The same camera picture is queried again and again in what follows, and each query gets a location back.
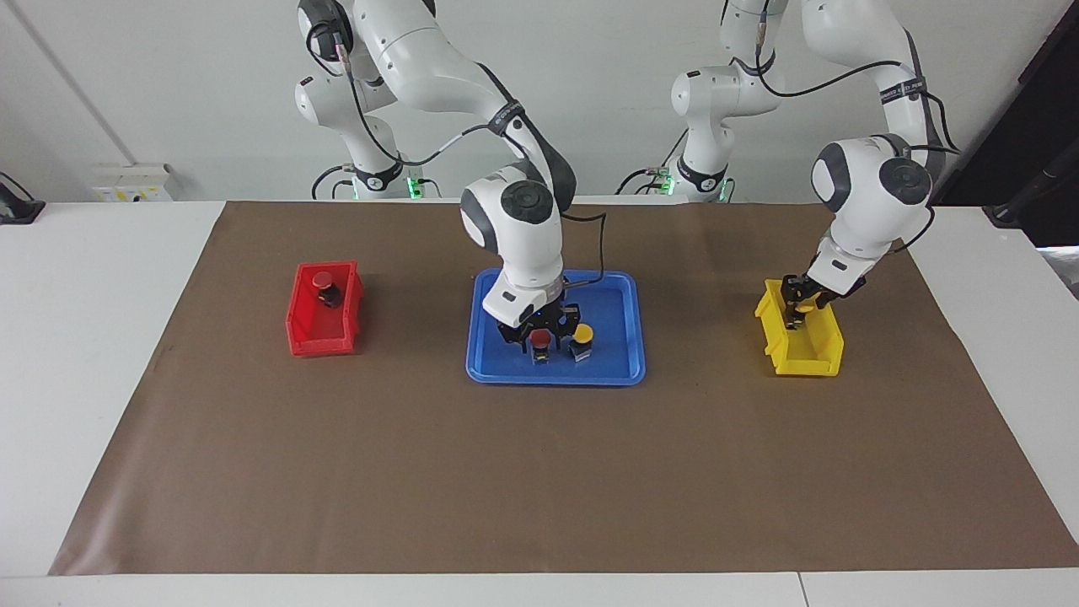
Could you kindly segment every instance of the white table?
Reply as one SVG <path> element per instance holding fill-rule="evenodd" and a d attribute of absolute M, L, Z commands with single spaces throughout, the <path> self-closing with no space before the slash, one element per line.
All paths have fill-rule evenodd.
<path fill-rule="evenodd" d="M 1079 605 L 1079 569 L 46 578 L 222 206 L 55 204 L 31 226 L 0 226 L 0 606 Z M 1022 233 L 976 209 L 940 209 L 912 251 L 1079 537 L 1079 301 Z"/>

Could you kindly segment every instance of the yellow container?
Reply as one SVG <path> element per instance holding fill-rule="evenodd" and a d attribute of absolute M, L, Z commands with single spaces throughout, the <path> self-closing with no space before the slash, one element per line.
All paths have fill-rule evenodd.
<path fill-rule="evenodd" d="M 802 329 L 791 331 L 783 321 L 787 302 L 782 294 L 782 280 L 764 281 L 765 293 L 756 307 L 756 318 L 764 326 L 768 347 L 764 354 L 771 357 L 776 375 L 835 377 L 839 375 L 843 360 L 843 334 L 835 313 L 829 303 L 824 309 L 806 315 Z"/>

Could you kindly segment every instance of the robotic arm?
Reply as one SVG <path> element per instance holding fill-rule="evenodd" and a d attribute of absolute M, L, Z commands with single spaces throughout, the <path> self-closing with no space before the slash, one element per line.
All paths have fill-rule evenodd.
<path fill-rule="evenodd" d="M 369 151 L 365 141 L 371 137 L 363 136 L 368 130 L 388 132 L 364 114 L 393 100 L 431 112 L 475 114 L 483 124 L 473 129 L 489 129 L 506 142 L 518 160 L 475 181 L 461 196 L 465 231 L 504 261 L 483 308 L 508 342 L 523 343 L 540 328 L 558 337 L 572 334 L 575 311 L 561 305 L 561 212 L 573 201 L 576 177 L 521 102 L 490 69 L 450 44 L 435 22 L 433 0 L 303 0 L 300 12 L 301 25 L 310 25 L 309 47 L 347 79 L 345 89 L 355 95 L 353 116 L 366 121 L 361 129 L 347 120 L 332 126 L 364 149 L 350 146 L 354 157 Z M 334 95 L 340 105 L 340 93 Z M 315 99 L 312 89 L 308 98 Z M 394 163 L 392 135 L 380 142 L 384 150 L 375 149 L 385 162 L 372 168 Z"/>
<path fill-rule="evenodd" d="M 806 41 L 818 55 L 866 71 L 880 93 L 888 133 L 835 141 L 812 169 L 818 197 L 836 213 L 809 270 L 784 278 L 788 329 L 809 312 L 847 296 L 865 282 L 901 234 L 927 220 L 933 179 L 944 158 L 933 126 L 926 80 L 910 33 L 885 0 L 801 0 Z M 771 111 L 783 94 L 775 68 L 774 36 L 788 0 L 727 0 L 721 40 L 730 65 L 691 71 L 672 92 L 689 138 L 672 162 L 673 191 L 714 199 L 726 171 L 733 135 L 725 120 Z"/>

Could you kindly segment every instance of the brown tablecloth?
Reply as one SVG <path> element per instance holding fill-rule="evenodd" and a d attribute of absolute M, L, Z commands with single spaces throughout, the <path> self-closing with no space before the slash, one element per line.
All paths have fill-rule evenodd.
<path fill-rule="evenodd" d="M 1079 565 L 910 257 L 836 306 L 841 377 L 778 378 L 753 309 L 825 209 L 610 212 L 648 376 L 537 389 L 465 375 L 473 276 L 497 260 L 455 206 L 230 203 L 52 572 Z M 596 226 L 565 235 L 568 266 L 595 266 Z M 338 259 L 367 286 L 360 354 L 296 360 L 296 265 Z"/>

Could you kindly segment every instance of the red container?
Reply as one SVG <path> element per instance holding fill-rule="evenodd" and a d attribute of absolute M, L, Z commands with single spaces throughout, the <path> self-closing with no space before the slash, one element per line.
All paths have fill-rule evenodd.
<path fill-rule="evenodd" d="M 319 301 L 312 279 L 318 272 L 329 272 L 341 289 L 344 302 L 340 308 L 329 308 Z M 288 306 L 285 330 L 293 357 L 326 357 L 351 355 L 359 335 L 359 300 L 364 282 L 356 273 L 355 261 L 302 263 L 296 270 L 292 300 Z"/>

